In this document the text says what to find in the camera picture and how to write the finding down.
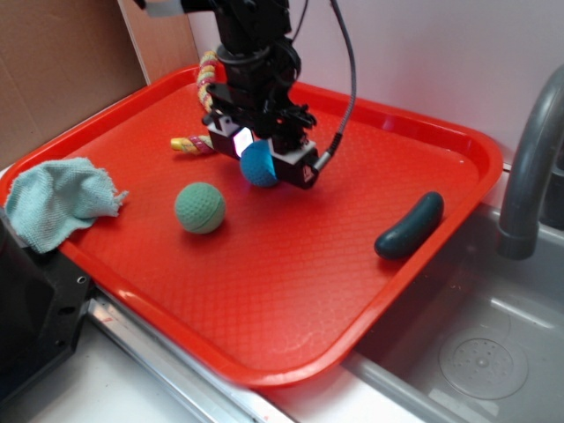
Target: tray rim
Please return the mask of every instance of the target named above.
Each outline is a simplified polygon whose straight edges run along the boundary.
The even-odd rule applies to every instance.
[[[98,135],[111,130],[120,122],[151,106],[151,104],[159,99],[166,97],[186,84],[195,83],[198,71],[199,67],[197,65],[179,69],[156,81],[152,85],[148,85],[129,97],[118,101],[113,106],[102,110],[97,115],[92,116],[76,127],[64,132],[62,135],[55,137],[42,147],[16,161],[0,179],[0,204],[5,203],[11,188],[11,181],[13,181],[19,173],[43,161],[59,160],[66,157]],[[219,75],[220,78],[222,78],[222,70],[219,70]],[[330,100],[331,105],[335,105],[335,113],[344,106],[347,99],[344,94],[335,93],[314,85],[297,83],[294,88],[296,89],[298,97],[303,93],[313,93],[316,94],[316,99],[323,97],[325,100]],[[405,262],[404,266],[390,279],[377,296],[370,301],[360,315],[352,321],[343,336],[332,343],[323,355],[302,366],[288,368],[284,371],[266,371],[244,367],[238,362],[230,360],[228,354],[217,351],[215,346],[210,348],[211,343],[207,339],[201,337],[190,327],[177,322],[174,318],[161,310],[158,305],[151,304],[151,302],[146,299],[139,299],[135,295],[127,298],[118,295],[118,300],[156,328],[166,327],[167,336],[184,349],[187,348],[183,346],[183,339],[186,337],[197,337],[197,344],[190,345],[190,353],[193,353],[209,367],[231,379],[233,382],[252,388],[266,388],[300,382],[339,363],[353,348],[355,342],[362,337],[377,318],[385,312],[386,308],[393,300],[411,283],[412,278],[409,277],[409,275],[417,275],[479,205],[483,196],[499,179],[503,166],[499,147],[490,137],[481,132],[451,122],[363,99],[357,100],[352,118],[355,119],[355,117],[358,117],[359,119],[365,119],[367,115],[374,112],[391,116],[398,122],[415,122],[418,128],[424,128],[425,131],[431,131],[431,133],[436,133],[438,136],[443,133],[445,136],[458,137],[462,142],[464,140],[471,141],[470,143],[467,142],[468,150],[466,153],[476,155],[476,157],[481,160],[477,162],[476,160],[472,160],[469,156],[466,157],[476,165],[479,171],[479,181],[474,186],[471,193],[443,220],[441,225],[431,237],[429,237],[425,244]],[[391,130],[391,132],[406,135],[407,137],[425,143],[424,140],[416,138],[417,134],[415,134],[415,136],[413,134],[401,134],[395,130]],[[104,264],[100,265],[96,260],[82,253],[72,242],[64,242],[59,249],[78,265],[86,267],[87,269],[96,266],[95,275],[92,275],[94,279],[119,278],[121,279],[120,283],[126,286],[131,285],[127,280],[114,274],[112,270],[108,269]]]

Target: white wall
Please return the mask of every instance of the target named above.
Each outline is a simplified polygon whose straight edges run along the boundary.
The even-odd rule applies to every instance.
[[[303,0],[291,0],[294,27]],[[480,130],[511,161],[537,95],[564,63],[562,0],[341,0],[360,97]],[[199,53],[213,15],[190,15]],[[295,43],[301,81],[347,92],[345,44],[329,0],[310,0]]]

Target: stainless steel sink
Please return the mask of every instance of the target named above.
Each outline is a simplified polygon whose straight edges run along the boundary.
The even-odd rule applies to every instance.
[[[564,233],[511,261],[498,216],[480,206],[345,363],[424,420],[564,419]]]

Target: led light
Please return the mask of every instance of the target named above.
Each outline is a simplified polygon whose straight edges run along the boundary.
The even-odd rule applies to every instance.
[[[235,153],[241,157],[245,149],[253,144],[253,133],[249,128],[243,128],[233,136]]]

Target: gray faucet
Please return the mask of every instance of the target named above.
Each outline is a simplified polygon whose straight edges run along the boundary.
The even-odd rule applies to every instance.
[[[532,256],[538,222],[564,229],[564,65],[548,79],[525,125],[498,222],[497,251]]]

